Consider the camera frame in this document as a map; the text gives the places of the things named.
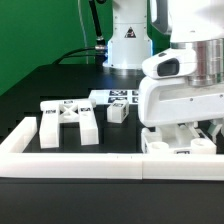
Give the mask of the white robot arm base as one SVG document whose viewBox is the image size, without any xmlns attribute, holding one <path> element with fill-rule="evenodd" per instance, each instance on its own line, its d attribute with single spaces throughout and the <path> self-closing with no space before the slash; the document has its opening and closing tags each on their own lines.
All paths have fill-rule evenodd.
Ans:
<svg viewBox="0 0 224 224">
<path fill-rule="evenodd" d="M 148 0 L 113 0 L 113 35 L 107 43 L 104 67 L 138 70 L 152 55 L 147 33 Z"/>
</svg>

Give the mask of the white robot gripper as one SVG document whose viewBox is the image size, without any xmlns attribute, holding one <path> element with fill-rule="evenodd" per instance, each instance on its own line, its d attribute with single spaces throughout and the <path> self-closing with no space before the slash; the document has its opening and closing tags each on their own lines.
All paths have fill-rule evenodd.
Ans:
<svg viewBox="0 0 224 224">
<path fill-rule="evenodd" d="M 224 118 L 224 84 L 191 87 L 196 52 L 167 49 L 142 63 L 138 116 L 146 127 Z"/>
</svg>

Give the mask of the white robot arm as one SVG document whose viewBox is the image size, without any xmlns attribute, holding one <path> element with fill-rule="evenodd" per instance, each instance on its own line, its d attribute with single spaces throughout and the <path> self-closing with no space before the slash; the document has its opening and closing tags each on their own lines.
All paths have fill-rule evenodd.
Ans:
<svg viewBox="0 0 224 224">
<path fill-rule="evenodd" d="M 170 47 L 142 63 L 138 116 L 147 127 L 224 118 L 224 0 L 150 0 Z"/>
</svg>

